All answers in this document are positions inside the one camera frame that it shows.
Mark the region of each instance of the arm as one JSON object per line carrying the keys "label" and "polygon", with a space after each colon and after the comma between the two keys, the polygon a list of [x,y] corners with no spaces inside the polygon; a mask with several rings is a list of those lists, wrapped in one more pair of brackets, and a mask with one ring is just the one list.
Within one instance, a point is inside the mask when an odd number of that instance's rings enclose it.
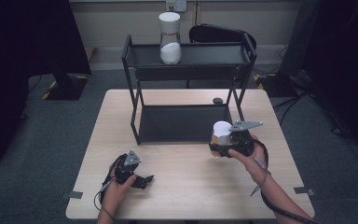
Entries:
{"label": "arm", "polygon": [[[267,177],[265,179],[266,170],[261,168],[260,165],[255,162],[252,156],[245,157],[240,154],[240,152],[233,149],[230,149],[228,153],[233,158],[243,163],[254,182],[260,186],[260,189],[263,191],[264,195],[270,203],[280,207],[285,211],[312,220],[312,218],[307,213],[305,213],[295,202],[292,201],[292,199],[286,194],[286,192],[284,192],[284,190],[274,180],[270,173],[267,173]],[[258,158],[263,164],[266,163],[264,151],[261,146],[255,146],[255,152],[253,156]],[[275,217],[278,219],[279,223],[300,223],[294,219],[291,219],[290,217],[285,217],[277,213],[275,213]]]}
{"label": "arm", "polygon": [[101,208],[100,214],[98,215],[97,224],[114,223],[114,220],[110,216],[114,217],[116,215],[118,206],[124,199],[127,190],[133,184],[135,179],[136,175],[132,175],[123,185],[120,185],[115,180],[112,180],[110,185],[105,190],[102,204],[103,208]]}

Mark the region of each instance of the small black object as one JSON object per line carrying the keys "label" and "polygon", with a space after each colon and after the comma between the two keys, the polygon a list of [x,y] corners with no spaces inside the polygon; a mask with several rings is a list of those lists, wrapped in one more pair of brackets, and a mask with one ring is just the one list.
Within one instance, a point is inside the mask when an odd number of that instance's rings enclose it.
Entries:
{"label": "small black object", "polygon": [[71,198],[81,199],[82,196],[83,196],[83,192],[70,191],[70,192],[64,192],[61,195],[61,198],[62,199],[71,199]]}
{"label": "small black object", "polygon": [[222,105],[223,104],[222,98],[219,98],[219,97],[213,98],[213,104],[214,105]]}

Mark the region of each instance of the chair back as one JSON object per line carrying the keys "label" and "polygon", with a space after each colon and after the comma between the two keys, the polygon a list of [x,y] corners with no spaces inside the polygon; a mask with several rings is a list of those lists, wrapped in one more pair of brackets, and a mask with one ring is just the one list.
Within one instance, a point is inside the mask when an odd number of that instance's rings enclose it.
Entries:
{"label": "chair back", "polygon": [[[188,32],[188,37],[191,43],[241,42],[244,34],[248,33],[230,27],[202,23],[193,26]],[[249,34],[248,36],[255,49],[255,39]]]}

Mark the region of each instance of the person's right hand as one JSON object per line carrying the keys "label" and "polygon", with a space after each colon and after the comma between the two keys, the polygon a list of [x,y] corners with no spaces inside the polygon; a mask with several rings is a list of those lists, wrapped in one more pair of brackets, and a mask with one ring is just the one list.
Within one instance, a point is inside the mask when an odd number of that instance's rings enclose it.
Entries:
{"label": "person's right hand", "polygon": [[[252,138],[257,139],[257,137],[252,133],[251,136]],[[230,149],[228,151],[228,154],[243,163],[246,170],[249,172],[252,179],[257,185],[261,185],[263,183],[264,177],[266,175],[266,170],[261,168],[260,165],[258,165],[255,159],[253,158],[253,157],[258,158],[258,160],[261,161],[267,167],[264,150],[260,145],[255,144],[255,151],[249,157],[245,157],[240,152],[234,149]]]}

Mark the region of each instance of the wooden table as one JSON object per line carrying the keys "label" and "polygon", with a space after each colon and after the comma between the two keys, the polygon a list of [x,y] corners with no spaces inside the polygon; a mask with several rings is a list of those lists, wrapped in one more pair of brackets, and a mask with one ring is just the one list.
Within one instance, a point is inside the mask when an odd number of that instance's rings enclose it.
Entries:
{"label": "wooden table", "polygon": [[[210,104],[214,97],[226,99],[227,90],[143,90],[143,94],[145,101],[152,105]],[[94,196],[102,186],[109,165],[130,149],[143,160],[135,173],[155,178],[145,190],[129,190],[117,210],[117,218],[275,218],[259,192],[250,196],[256,184],[240,162],[213,157],[207,144],[137,145],[130,126],[131,111],[128,90],[106,93],[74,187],[74,191],[83,192],[83,196],[68,203],[66,215],[69,218],[98,216]],[[242,111],[247,120],[263,121],[263,126],[251,132],[268,148],[269,170],[288,195],[313,217],[308,194],[294,191],[296,187],[303,187],[303,182],[267,94],[261,90],[247,90]],[[233,101],[230,112],[233,120],[239,119]]]}

